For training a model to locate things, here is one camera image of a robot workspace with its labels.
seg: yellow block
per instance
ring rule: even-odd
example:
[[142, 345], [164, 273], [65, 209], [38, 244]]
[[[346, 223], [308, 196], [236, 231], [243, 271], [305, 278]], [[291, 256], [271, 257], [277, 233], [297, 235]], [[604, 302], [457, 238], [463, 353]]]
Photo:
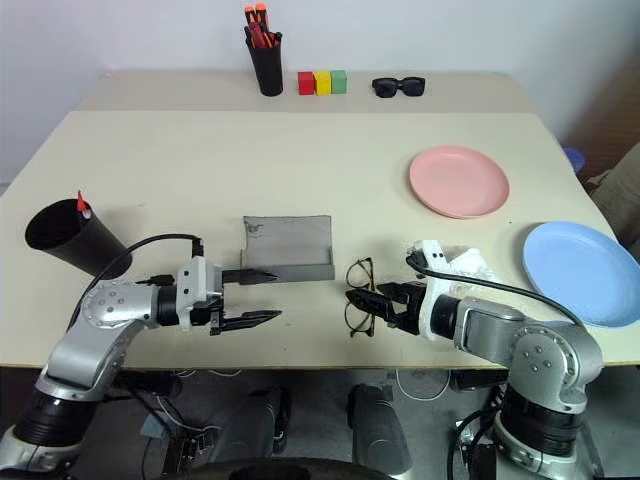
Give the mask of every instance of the yellow block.
[[316, 83], [316, 95], [331, 95], [331, 74], [329, 72], [313, 72]]

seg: plate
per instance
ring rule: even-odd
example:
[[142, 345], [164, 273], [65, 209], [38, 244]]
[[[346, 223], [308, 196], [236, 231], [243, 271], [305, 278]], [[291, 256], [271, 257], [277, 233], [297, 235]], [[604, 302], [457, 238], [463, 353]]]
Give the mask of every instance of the plate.
[[545, 223], [524, 244], [534, 288], [583, 322], [624, 327], [640, 318], [640, 265], [617, 242], [585, 225]]
[[453, 218], [495, 212], [509, 196], [509, 181], [489, 157], [442, 146], [418, 154], [409, 169], [411, 188], [430, 209]]

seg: beige tabletop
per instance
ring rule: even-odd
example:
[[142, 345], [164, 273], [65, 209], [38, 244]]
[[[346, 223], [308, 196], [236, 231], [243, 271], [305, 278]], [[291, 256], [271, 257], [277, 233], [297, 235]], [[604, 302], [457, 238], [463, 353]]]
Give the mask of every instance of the beige tabletop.
[[[205, 255], [226, 268], [239, 266], [243, 215], [332, 218], [335, 281], [231, 285], [225, 290], [229, 315], [284, 313], [218, 337], [206, 327], [189, 334], [177, 327], [142, 332], [128, 366], [490, 367], [448, 341], [413, 337], [380, 320], [374, 338], [350, 338], [342, 317], [347, 267], [372, 256], [378, 282], [410, 281], [406, 247], [437, 239], [447, 248], [479, 248], [504, 281], [531, 288], [522, 246], [533, 227], [568, 220], [611, 230], [509, 77], [430, 76], [427, 95], [412, 101], [377, 99], [367, 88], [371, 78], [350, 75], [349, 93], [328, 98], [298, 97], [288, 79], [286, 95], [270, 99], [257, 95], [242, 72], [122, 73], [101, 80], [0, 199], [0, 362], [46, 362], [90, 281], [24, 242], [37, 211], [81, 188], [125, 244], [192, 233], [204, 238]], [[507, 203], [474, 220], [425, 208], [408, 187], [407, 169], [416, 153], [436, 145], [463, 145], [493, 158], [510, 182]], [[189, 253], [187, 242], [150, 245], [135, 255], [127, 275], [175, 273]], [[471, 293], [541, 320], [558, 318], [510, 294]], [[640, 363], [640, 325], [590, 331], [606, 363]]]

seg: blue plate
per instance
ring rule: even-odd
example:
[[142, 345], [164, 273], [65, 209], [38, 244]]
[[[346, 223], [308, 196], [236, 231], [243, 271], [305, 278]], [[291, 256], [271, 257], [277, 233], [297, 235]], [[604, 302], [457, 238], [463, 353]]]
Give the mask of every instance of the blue plate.
[[640, 319], [640, 265], [606, 235], [577, 223], [535, 228], [524, 244], [535, 289], [585, 323], [624, 327]]

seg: pen holder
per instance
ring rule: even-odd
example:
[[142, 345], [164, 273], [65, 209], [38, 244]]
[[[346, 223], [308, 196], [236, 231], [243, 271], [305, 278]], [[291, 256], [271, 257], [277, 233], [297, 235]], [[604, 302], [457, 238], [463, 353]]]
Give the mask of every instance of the pen holder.
[[253, 48], [249, 42], [246, 43], [256, 71], [260, 92], [267, 97], [280, 95], [282, 93], [280, 44], [272, 48]]
[[[126, 248], [93, 210], [91, 218], [82, 218], [76, 203], [76, 199], [60, 200], [41, 210], [29, 222], [25, 240], [31, 248], [58, 257], [95, 277]], [[131, 261], [129, 254], [111, 267], [104, 279], [119, 277]]]

